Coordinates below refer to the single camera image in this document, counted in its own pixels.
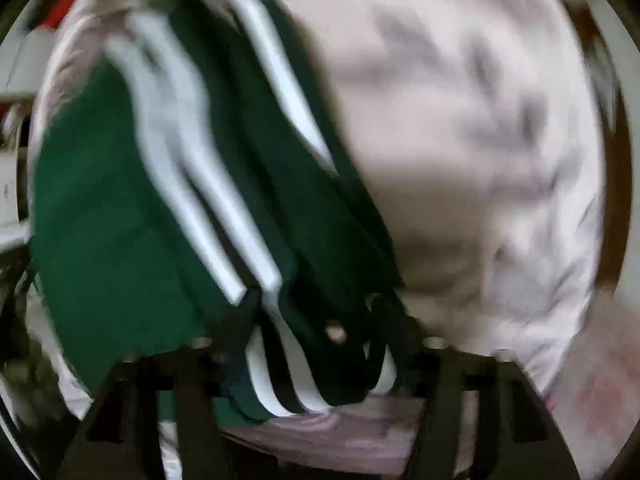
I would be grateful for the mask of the green white varsity jacket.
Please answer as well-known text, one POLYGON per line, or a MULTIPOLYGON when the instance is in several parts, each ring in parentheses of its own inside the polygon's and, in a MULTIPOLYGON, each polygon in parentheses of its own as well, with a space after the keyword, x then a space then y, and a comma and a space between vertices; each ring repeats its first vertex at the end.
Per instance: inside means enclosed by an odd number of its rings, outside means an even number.
POLYGON ((66 361, 206 336, 227 425, 390 392, 386 226, 279 0, 158 0, 107 37, 37 157, 32 249, 66 361))

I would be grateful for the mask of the rose pattern plush blanket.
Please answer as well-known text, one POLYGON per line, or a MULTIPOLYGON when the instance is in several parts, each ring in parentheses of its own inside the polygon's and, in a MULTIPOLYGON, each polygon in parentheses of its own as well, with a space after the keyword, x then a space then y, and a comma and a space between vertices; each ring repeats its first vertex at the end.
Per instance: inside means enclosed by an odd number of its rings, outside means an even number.
MULTIPOLYGON (((80 0, 38 96, 42 136, 140 0, 80 0)), ((336 92, 411 309, 539 388, 582 327, 600 245, 600 132, 558 0, 285 0, 336 92)))

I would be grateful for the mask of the red garment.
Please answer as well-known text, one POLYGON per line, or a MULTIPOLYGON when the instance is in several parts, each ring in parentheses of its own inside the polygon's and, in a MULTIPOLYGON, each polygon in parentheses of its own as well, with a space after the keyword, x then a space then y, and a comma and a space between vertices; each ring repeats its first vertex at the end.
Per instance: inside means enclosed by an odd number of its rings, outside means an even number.
POLYGON ((64 18, 76 0, 52 0, 42 10, 40 18, 36 21, 36 27, 58 29, 64 18))

